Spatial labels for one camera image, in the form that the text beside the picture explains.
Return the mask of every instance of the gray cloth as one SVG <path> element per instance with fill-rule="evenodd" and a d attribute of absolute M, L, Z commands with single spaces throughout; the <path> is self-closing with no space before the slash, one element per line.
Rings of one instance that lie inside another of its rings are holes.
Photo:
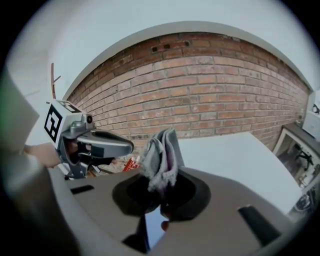
<path fill-rule="evenodd" d="M 149 181 L 148 191 L 163 195 L 167 185 L 174 186 L 178 175 L 178 161 L 172 139 L 176 132 L 169 128 L 156 133 L 145 145 L 140 157 L 141 174 Z"/>

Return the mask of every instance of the gray surface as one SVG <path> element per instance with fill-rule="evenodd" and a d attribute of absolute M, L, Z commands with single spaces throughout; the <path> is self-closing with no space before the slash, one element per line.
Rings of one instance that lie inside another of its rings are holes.
<path fill-rule="evenodd" d="M 285 124 L 283 128 L 286 128 L 288 131 L 296 135 L 300 140 L 307 144 L 320 158 L 320 143 L 316 142 L 314 137 L 312 137 L 309 133 L 307 133 L 295 123 Z"/>
<path fill-rule="evenodd" d="M 211 201 L 206 209 L 191 221 L 171 222 L 165 235 L 149 255 L 247 255 L 261 248 L 253 233 L 238 214 L 239 207 L 253 205 L 279 231 L 292 225 L 273 205 L 252 193 L 240 183 L 202 171 L 182 167 L 185 172 L 205 181 L 211 190 Z M 122 214 L 112 199 L 114 186 L 140 170 L 108 176 L 71 180 L 69 188 L 90 184 L 93 190 L 75 195 L 81 208 L 108 237 L 118 243 L 131 235 L 138 225 L 137 217 Z M 79 223 L 75 232 L 85 234 L 88 225 Z"/>

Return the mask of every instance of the red brick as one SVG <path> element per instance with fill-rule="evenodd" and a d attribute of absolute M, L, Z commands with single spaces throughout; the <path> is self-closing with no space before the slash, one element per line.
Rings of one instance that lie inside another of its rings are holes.
<path fill-rule="evenodd" d="M 122 126 L 123 128 L 145 127 L 149 126 L 149 123 L 148 120 L 136 120 L 133 122 L 125 122 L 122 124 Z"/>
<path fill-rule="evenodd" d="M 199 84 L 215 84 L 217 82 L 215 75 L 201 75 L 198 76 Z"/>
<path fill-rule="evenodd" d="M 189 106 L 176 106 L 176 107 L 172 108 L 172 112 L 174 115 L 189 114 L 190 107 Z"/>
<path fill-rule="evenodd" d="M 114 117 L 116 117 L 118 115 L 116 110 L 111 110 L 111 111 L 109 111 L 107 113 L 108 113 L 109 117 L 111 117 L 111 118 L 114 118 Z"/>
<path fill-rule="evenodd" d="M 142 94 L 132 98 L 136 103 L 155 101 L 159 99 L 164 99 L 168 97 L 168 92 L 166 90 L 154 91 L 146 94 Z"/>
<path fill-rule="evenodd" d="M 280 80 L 272 77 L 272 76 L 269 76 L 269 77 L 268 77 L 268 81 L 269 81 L 270 83 L 272 83 L 272 84 L 277 85 L 277 86 L 282 86 L 282 82 L 281 82 Z"/>
<path fill-rule="evenodd" d="M 180 123 L 180 124 L 175 124 L 174 129 L 176 131 L 185 131 L 190 129 L 190 124 L 189 123 Z"/>
<path fill-rule="evenodd" d="M 219 102 L 245 102 L 246 95 L 242 94 L 222 94 L 218 96 Z"/>
<path fill-rule="evenodd" d="M 116 106 L 116 109 L 117 108 L 121 108 L 121 107 L 127 107 L 127 106 L 131 106 L 131 105 L 134 105 L 136 104 L 135 100 L 133 97 L 130 97 L 130 98 L 125 98 L 121 101 L 117 101 L 117 103 L 119 103 L 120 105 L 119 106 Z"/>
<path fill-rule="evenodd" d="M 236 124 L 239 125 L 249 125 L 249 124 L 253 124 L 255 122 L 254 118 L 242 118 L 242 119 L 238 119 L 236 120 Z"/>
<path fill-rule="evenodd" d="M 125 81 L 125 82 L 119 83 L 117 86 L 118 86 L 118 91 L 123 91 L 123 90 L 129 89 L 131 85 L 130 85 L 130 81 Z"/>
<path fill-rule="evenodd" d="M 251 124 L 245 124 L 241 127 L 242 132 L 250 131 L 250 130 L 251 130 Z"/>
<path fill-rule="evenodd" d="M 189 97 L 178 97 L 178 98 L 169 98 L 166 100 L 162 100 L 160 106 L 162 108 L 165 107 L 173 107 L 173 106 L 181 106 L 181 105 L 190 105 L 198 103 L 198 97 L 189 96 Z"/>
<path fill-rule="evenodd" d="M 191 106 L 193 113 L 199 112 L 211 112 L 211 111 L 223 111 L 225 109 L 224 104 L 204 104 Z"/>
<path fill-rule="evenodd" d="M 207 40 L 192 40 L 194 47 L 210 47 L 210 42 Z"/>
<path fill-rule="evenodd" d="M 256 65 L 251 62 L 248 62 L 248 61 L 244 61 L 243 66 L 245 69 L 248 69 L 248 70 L 255 70 L 256 69 Z"/>
<path fill-rule="evenodd" d="M 133 95 L 137 95 L 137 94 L 139 94 L 139 88 L 135 87 L 135 88 L 130 88 L 130 89 L 123 90 L 123 91 L 116 93 L 114 95 L 114 98 L 117 101 L 117 100 L 121 100 L 121 99 L 124 99 L 127 97 L 131 97 Z"/>
<path fill-rule="evenodd" d="M 266 74 L 260 74 L 260 75 L 261 75 L 261 80 L 268 81 L 268 76 Z"/>
<path fill-rule="evenodd" d="M 177 34 L 168 34 L 168 35 L 163 35 L 159 37 L 160 43 L 168 43 L 168 42 L 173 42 L 177 41 L 179 39 Z"/>
<path fill-rule="evenodd" d="M 227 57 L 213 57 L 214 63 L 217 65 L 227 65 L 227 66 L 236 66 L 242 67 L 244 66 L 244 62 L 235 58 L 227 58 Z"/>
<path fill-rule="evenodd" d="M 229 134 L 229 133 L 237 133 L 241 131 L 241 126 L 233 126 L 233 127 L 222 127 L 217 128 L 215 130 L 216 134 Z"/>
<path fill-rule="evenodd" d="M 268 96 L 256 96 L 256 102 L 265 102 L 265 103 L 270 103 L 271 102 L 271 98 Z"/>
<path fill-rule="evenodd" d="M 239 109 L 240 110 L 258 110 L 259 103 L 240 103 Z"/>
<path fill-rule="evenodd" d="M 183 48 L 184 56 L 199 56 L 199 55 L 210 55 L 210 56 L 220 56 L 220 50 L 218 48 L 192 48 L 186 47 Z"/>
<path fill-rule="evenodd" d="M 234 50 L 221 49 L 220 51 L 221 51 L 221 56 L 230 57 L 230 58 L 237 57 L 237 53 Z"/>
<path fill-rule="evenodd" d="M 254 110 L 252 110 L 252 111 L 245 111 L 244 112 L 244 117 L 245 118 L 253 118 L 255 116 L 255 111 Z"/>
<path fill-rule="evenodd" d="M 256 71 L 258 71 L 260 73 L 267 74 L 269 76 L 271 75 L 271 71 L 268 68 L 265 68 L 265 67 L 260 66 L 260 65 L 255 65 L 254 70 L 256 70 Z"/>
<path fill-rule="evenodd" d="M 267 110 L 256 110 L 254 112 L 255 117 L 263 117 L 263 116 L 268 116 L 269 112 Z"/>
<path fill-rule="evenodd" d="M 148 56 L 150 54 L 151 54 L 151 49 L 150 48 L 138 47 L 138 48 L 134 49 L 133 52 L 132 52 L 133 58 L 135 60 L 143 58 L 143 57 L 146 57 L 146 56 Z"/>
<path fill-rule="evenodd" d="M 221 127 L 222 121 L 208 121 L 208 122 L 193 122 L 191 124 L 191 129 L 207 129 Z"/>
<path fill-rule="evenodd" d="M 215 128 L 209 128 L 209 129 L 201 129 L 200 130 L 200 136 L 205 137 L 205 136 L 212 136 L 216 134 L 216 129 Z"/>
<path fill-rule="evenodd" d="M 189 87 L 190 94 L 224 93 L 224 85 L 194 85 Z"/>
<path fill-rule="evenodd" d="M 214 64 L 214 59 L 211 56 L 196 56 L 194 58 L 198 65 Z"/>
<path fill-rule="evenodd" d="M 247 95 L 247 96 L 245 97 L 245 100 L 246 100 L 247 102 L 255 102 L 255 101 L 256 101 L 256 96 L 255 96 L 255 95 Z"/>
<path fill-rule="evenodd" d="M 103 111 L 102 108 L 97 108 L 96 110 L 92 111 L 91 114 L 92 114 L 93 116 L 96 116 L 96 115 L 102 114 L 103 112 L 104 112 L 104 111 Z"/>
<path fill-rule="evenodd" d="M 176 86 L 194 85 L 197 83 L 195 76 L 184 76 L 159 81 L 159 88 L 169 88 Z"/>
<path fill-rule="evenodd" d="M 215 47 L 215 48 L 224 48 L 224 49 L 229 49 L 234 51 L 241 50 L 237 42 L 211 40 L 210 44 L 212 47 Z"/>
<path fill-rule="evenodd" d="M 239 68 L 239 73 L 242 76 L 260 79 L 260 73 L 250 69 Z"/>
<path fill-rule="evenodd" d="M 114 130 L 122 129 L 122 128 L 123 128 L 123 127 L 122 127 L 122 123 L 114 123 L 114 124 L 112 125 L 112 127 L 113 127 Z"/>
<path fill-rule="evenodd" d="M 215 94 L 203 95 L 200 96 L 199 102 L 206 103 L 206 102 L 216 102 L 217 96 Z"/>
<path fill-rule="evenodd" d="M 246 79 L 243 76 L 237 75 L 228 75 L 228 74 L 217 74 L 216 75 L 217 83 L 221 84 L 245 84 Z"/>
<path fill-rule="evenodd" d="M 166 49 L 164 48 L 164 45 L 166 45 L 166 44 L 159 45 L 159 48 L 160 48 L 160 49 L 163 48 L 164 50 L 166 50 Z M 169 45 L 170 45 L 170 49 L 177 49 L 177 48 L 186 47 L 185 41 L 171 42 Z"/>
<path fill-rule="evenodd" d="M 268 67 L 268 69 L 274 71 L 274 72 L 278 72 L 278 68 L 270 63 L 267 63 L 266 66 Z"/>
<path fill-rule="evenodd" d="M 88 99 L 92 99 L 94 96 L 98 95 L 101 93 L 101 87 L 98 87 L 97 89 L 93 90 L 88 94 Z"/>
<path fill-rule="evenodd" d="M 138 67 L 135 70 L 135 73 L 136 73 L 137 76 L 141 76 L 141 75 L 150 73 L 150 72 L 153 71 L 152 66 L 153 66 L 153 64 L 148 64 L 148 65 L 145 65 L 145 66 Z"/>
<path fill-rule="evenodd" d="M 186 122 L 196 122 L 199 120 L 198 114 L 192 115 L 180 115 L 180 116 L 170 116 L 164 119 L 166 124 L 174 124 L 174 123 L 186 123 Z"/>
<path fill-rule="evenodd" d="M 114 101 L 115 101 L 115 100 L 114 100 L 114 97 L 113 97 L 113 96 L 106 97 L 106 98 L 104 99 L 104 103 L 100 104 L 99 107 L 103 107 L 104 105 L 108 105 L 108 104 L 110 104 L 110 103 L 112 103 L 112 102 L 114 102 Z"/>
<path fill-rule="evenodd" d="M 118 114 L 126 115 L 126 114 L 136 113 L 140 111 L 143 111 L 142 104 L 120 108 L 118 109 Z"/>
<path fill-rule="evenodd" d="M 95 76 L 92 76 L 92 74 L 90 74 L 90 79 L 88 80 L 88 81 L 85 81 L 85 80 L 83 80 L 82 81 L 82 83 L 83 83 L 83 85 L 84 86 L 82 86 L 82 91 L 84 92 L 85 91 L 85 89 L 87 89 L 87 88 L 89 88 L 91 85 L 93 85 L 95 82 L 97 82 L 98 81 L 98 76 L 97 75 L 95 75 Z"/>
<path fill-rule="evenodd" d="M 252 62 L 252 63 L 256 63 L 256 64 L 259 63 L 259 60 L 256 57 L 253 57 L 251 55 L 248 55 L 248 54 L 245 54 L 245 53 L 242 53 L 242 52 L 237 52 L 236 53 L 236 57 L 238 59 L 240 59 L 240 60 L 244 60 L 244 61 L 247 61 L 247 62 Z"/>
<path fill-rule="evenodd" d="M 115 93 L 118 92 L 118 88 L 116 86 L 109 88 L 108 90 L 103 91 L 102 93 L 99 94 L 99 99 L 104 99 L 106 97 L 109 97 L 111 95 L 114 95 Z"/>
<path fill-rule="evenodd" d="M 114 79 L 110 80 L 109 83 L 109 87 L 115 86 L 119 83 L 122 83 L 124 81 L 127 81 L 129 79 L 132 79 L 136 77 L 136 71 L 135 70 L 131 70 L 129 72 L 125 72 L 121 75 L 116 76 Z"/>
<path fill-rule="evenodd" d="M 239 103 L 226 103 L 225 104 L 225 110 L 238 110 L 239 109 Z"/>
<path fill-rule="evenodd" d="M 266 52 L 265 50 L 263 49 L 260 49 L 260 48 L 256 48 L 253 50 L 253 55 L 260 58 L 260 59 L 263 59 L 264 61 L 268 62 L 269 59 L 270 59 L 270 54 L 268 52 Z"/>
<path fill-rule="evenodd" d="M 200 114 L 200 119 L 202 121 L 204 121 L 204 120 L 215 120 L 215 119 L 217 119 L 217 113 L 216 112 L 202 113 L 202 114 Z"/>
<path fill-rule="evenodd" d="M 155 109 L 159 109 L 160 107 L 161 107 L 161 104 L 159 101 L 148 102 L 143 104 L 143 108 L 145 110 L 155 110 Z"/>
<path fill-rule="evenodd" d="M 256 86 L 256 87 L 262 87 L 267 89 L 270 89 L 271 87 L 271 85 L 268 82 L 254 79 L 251 77 L 246 77 L 245 81 L 246 81 L 246 84 L 249 86 Z"/>
<path fill-rule="evenodd" d="M 238 93 L 240 90 L 239 85 L 226 85 L 225 91 L 227 93 Z"/>
<path fill-rule="evenodd" d="M 181 49 L 167 50 L 163 53 L 164 59 L 173 59 L 182 57 Z"/>
<path fill-rule="evenodd" d="M 167 108 L 167 109 L 143 112 L 140 114 L 140 118 L 141 119 L 162 118 L 170 115 L 171 115 L 171 110 Z"/>
<path fill-rule="evenodd" d="M 175 67 L 167 69 L 165 72 L 168 78 L 185 76 L 187 74 L 187 70 L 185 67 Z"/>
<path fill-rule="evenodd" d="M 131 132 L 131 134 L 142 134 L 143 132 L 144 132 L 144 129 L 146 129 L 146 128 L 131 128 L 130 129 L 130 132 Z"/>
<path fill-rule="evenodd" d="M 168 125 L 164 125 L 164 126 L 155 126 L 155 127 L 148 127 L 148 128 L 143 128 L 143 133 L 146 134 L 155 134 L 158 133 L 164 129 L 170 128 L 170 126 Z"/>
<path fill-rule="evenodd" d="M 127 121 L 135 121 L 135 120 L 139 120 L 139 119 L 140 119 L 139 114 L 129 114 L 126 116 Z"/>
<path fill-rule="evenodd" d="M 244 94 L 260 94 L 261 88 L 255 86 L 248 86 L 248 85 L 241 85 L 240 86 L 240 93 Z"/>
<path fill-rule="evenodd" d="M 155 72 L 152 72 L 149 74 L 135 77 L 130 82 L 131 82 L 131 86 L 134 87 L 137 85 L 145 84 L 148 82 L 152 82 L 152 81 L 156 81 L 156 80 L 160 80 L 160 79 L 164 79 L 164 78 L 166 78 L 166 74 L 163 70 L 160 70 L 160 71 L 155 71 Z"/>
<path fill-rule="evenodd" d="M 188 94 L 188 88 L 187 87 L 181 87 L 181 88 L 173 88 L 170 90 L 170 96 L 171 97 L 177 97 L 177 96 L 184 96 Z"/>
<path fill-rule="evenodd" d="M 236 120 L 226 120 L 223 122 L 224 126 L 235 126 L 236 125 Z"/>
<path fill-rule="evenodd" d="M 123 66 L 124 64 L 131 62 L 133 59 L 134 59 L 134 58 L 133 58 L 133 56 L 132 56 L 131 54 L 128 55 L 128 56 L 125 56 L 125 57 L 123 57 L 122 59 L 114 62 L 114 63 L 112 64 L 111 68 L 112 68 L 113 70 L 114 70 L 114 69 L 117 69 L 117 68 L 119 68 L 120 66 Z"/>
<path fill-rule="evenodd" d="M 149 82 L 149 83 L 144 83 L 140 86 L 141 92 L 146 93 L 146 92 L 152 92 L 156 91 L 159 89 L 158 82 Z"/>
<path fill-rule="evenodd" d="M 168 59 L 154 64 L 155 70 L 170 69 L 181 66 L 195 65 L 196 60 L 193 57 Z"/>
<path fill-rule="evenodd" d="M 108 119 L 109 124 L 123 123 L 125 121 L 127 121 L 127 119 L 124 116 L 117 116 Z"/>
<path fill-rule="evenodd" d="M 243 118 L 244 116 L 244 111 L 230 111 L 218 113 L 218 119 Z"/>

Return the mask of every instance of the black slot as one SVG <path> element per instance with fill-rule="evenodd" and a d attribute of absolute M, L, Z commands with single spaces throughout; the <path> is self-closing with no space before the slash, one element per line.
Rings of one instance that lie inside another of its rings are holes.
<path fill-rule="evenodd" d="M 281 233 L 253 206 L 248 205 L 242 207 L 238 209 L 238 212 L 262 246 L 266 246 L 281 235 Z"/>
<path fill-rule="evenodd" d="M 82 193 L 82 192 L 86 192 L 86 191 L 89 191 L 89 190 L 93 190 L 94 187 L 91 186 L 91 185 L 84 185 L 84 186 L 78 186 L 78 187 L 75 187 L 75 188 L 71 188 L 70 191 L 73 195 L 76 195 L 76 194 L 79 194 L 79 193 Z"/>

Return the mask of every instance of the white countertop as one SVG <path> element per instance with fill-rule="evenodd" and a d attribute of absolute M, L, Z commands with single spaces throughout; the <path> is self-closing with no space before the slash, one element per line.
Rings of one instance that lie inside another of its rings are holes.
<path fill-rule="evenodd" d="M 249 132 L 179 139 L 186 167 L 237 181 L 287 214 L 302 195 L 279 159 Z"/>

